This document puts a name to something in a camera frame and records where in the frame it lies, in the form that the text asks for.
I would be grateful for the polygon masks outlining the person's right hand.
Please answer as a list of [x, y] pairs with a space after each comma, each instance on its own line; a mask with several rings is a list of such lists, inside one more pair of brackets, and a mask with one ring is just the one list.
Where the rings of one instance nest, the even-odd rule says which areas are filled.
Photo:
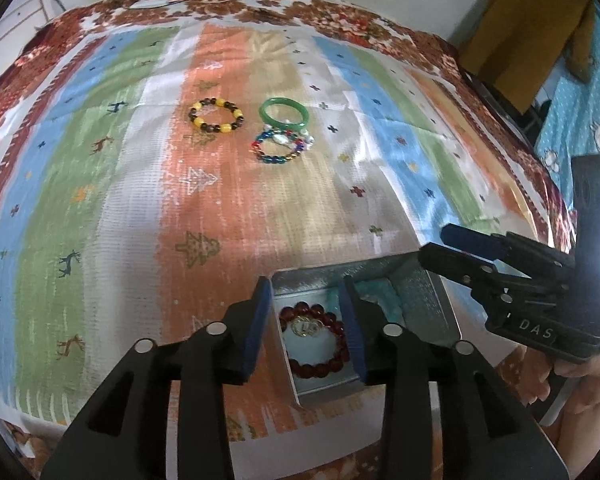
[[527, 349], [517, 385], [522, 404], [548, 398], [550, 373], [579, 381], [556, 422], [543, 428], [574, 479], [600, 450], [600, 354], [577, 365], [553, 362], [542, 352]]

